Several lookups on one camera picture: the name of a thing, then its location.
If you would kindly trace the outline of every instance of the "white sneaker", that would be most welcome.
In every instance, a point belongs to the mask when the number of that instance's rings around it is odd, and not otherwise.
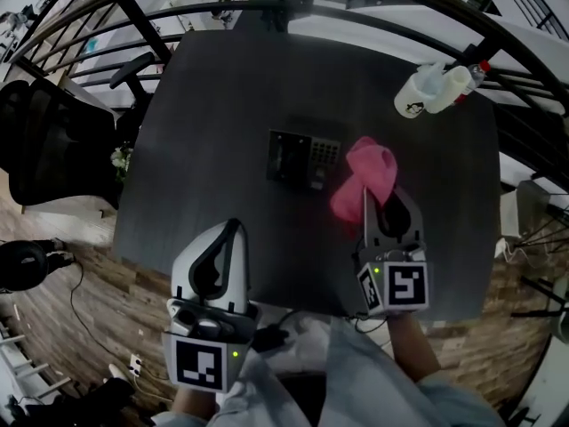
[[[109,364],[108,370],[110,374],[113,375],[113,378],[120,378],[121,380],[125,380],[127,383],[129,382],[126,375],[121,372],[115,364]]]

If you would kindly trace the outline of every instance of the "small plant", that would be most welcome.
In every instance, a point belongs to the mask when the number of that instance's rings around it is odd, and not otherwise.
[[[131,163],[132,149],[126,145],[117,147],[110,156],[110,162],[116,168],[116,181],[124,183],[128,166]]]

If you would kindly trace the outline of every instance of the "chair armrest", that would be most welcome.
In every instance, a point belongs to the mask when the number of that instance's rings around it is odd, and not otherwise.
[[[124,64],[111,78],[109,86],[111,89],[117,88],[123,82],[128,82],[130,79],[136,77],[137,73],[141,72],[144,68],[156,64],[156,57],[154,53],[147,52],[136,59],[132,59]]]

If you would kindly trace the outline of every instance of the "person's hand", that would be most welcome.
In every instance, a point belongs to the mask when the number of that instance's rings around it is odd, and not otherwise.
[[[172,404],[172,411],[209,421],[215,415],[215,393],[180,387]]]
[[[388,317],[389,335],[395,361],[413,381],[441,369],[427,337],[411,313]]]

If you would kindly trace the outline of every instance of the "black cable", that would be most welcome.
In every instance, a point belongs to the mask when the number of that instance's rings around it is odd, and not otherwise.
[[[358,248],[363,241],[364,241],[364,236],[360,237],[359,240],[356,242],[356,248],[354,249],[354,253],[358,252]]]
[[[363,331],[362,329],[360,329],[357,326],[357,323],[359,323],[359,318],[356,319],[356,324],[354,325],[354,328],[356,329],[356,332],[359,332],[360,334],[370,334],[373,331],[378,330],[381,326],[383,326],[385,324],[385,322],[387,321],[387,319],[384,319],[383,322],[381,322],[381,324],[377,327],[374,327],[373,329],[370,329],[369,331]]]
[[[28,397],[28,396],[26,396],[26,395],[25,395],[24,397],[22,397],[20,400],[18,400],[18,401],[16,402],[16,404],[19,405],[23,399],[35,400],[37,403],[40,403],[40,404],[42,404],[42,405],[45,405],[45,403],[44,403],[42,400],[36,399],[35,397]]]
[[[83,268],[83,264],[79,261],[75,261],[75,263],[81,268],[81,278],[79,279],[79,283],[77,283],[75,285],[75,287],[71,290],[71,295],[69,296],[69,303],[71,304],[71,310],[73,311],[73,313],[75,313],[75,316],[77,317],[77,319],[79,320],[79,322],[81,323],[81,326],[84,327],[85,331],[87,331],[87,334],[89,334],[89,336],[93,339],[93,341],[95,343],[97,343],[103,350],[105,350],[108,354],[110,354],[113,358],[116,359],[117,362],[119,362],[120,364],[123,365],[121,359],[118,358],[118,356],[114,353],[111,352],[105,345],[103,345],[101,342],[99,342],[91,333],[91,330],[89,330],[89,327],[87,327],[87,325],[83,322],[83,320],[81,319],[81,317],[79,317],[79,314],[77,313],[77,311],[75,310],[75,305],[73,305],[73,294],[74,292],[77,290],[78,287],[81,286],[81,284],[83,283],[83,278],[84,278],[84,268]],[[144,368],[145,371],[152,377],[152,378],[156,378],[157,380],[163,380],[163,381],[170,381],[170,378],[163,378],[162,376],[158,376],[158,375],[154,375],[152,372],[150,372],[147,368]]]
[[[162,381],[170,381],[170,378],[163,378],[162,376],[158,376],[158,375],[154,375],[152,372],[150,372],[150,370],[148,370],[146,367],[141,366],[142,368],[144,368],[144,371],[149,374],[152,378],[156,379],[156,380],[162,380]]]
[[[291,311],[287,311],[283,317],[280,319],[280,321],[278,321],[278,323],[276,323],[276,327],[280,328],[283,323],[290,318],[292,315],[294,315],[295,313],[300,313],[302,310],[291,310]]]
[[[105,350],[108,354],[110,354],[113,358],[117,359],[118,361],[120,361],[120,359],[115,355],[115,353],[111,352],[105,345],[103,345],[101,342],[99,342],[94,335],[91,333],[91,331],[89,330],[89,327],[87,327],[87,325],[83,322],[83,320],[81,319],[81,317],[79,316],[79,314],[77,313],[77,311],[75,310],[75,305],[73,305],[73,294],[74,292],[77,290],[78,287],[81,286],[81,284],[83,283],[83,278],[84,278],[84,268],[83,268],[83,264],[79,261],[75,261],[75,263],[81,268],[81,278],[79,279],[79,283],[77,283],[75,285],[75,287],[71,290],[71,295],[69,296],[69,303],[71,304],[71,310],[73,311],[73,313],[75,313],[75,316],[77,317],[77,319],[79,320],[79,322],[81,323],[81,326],[84,327],[84,329],[87,331],[87,334],[89,334],[89,336],[91,336],[91,338],[93,339],[93,341],[95,343],[97,343],[103,350]]]

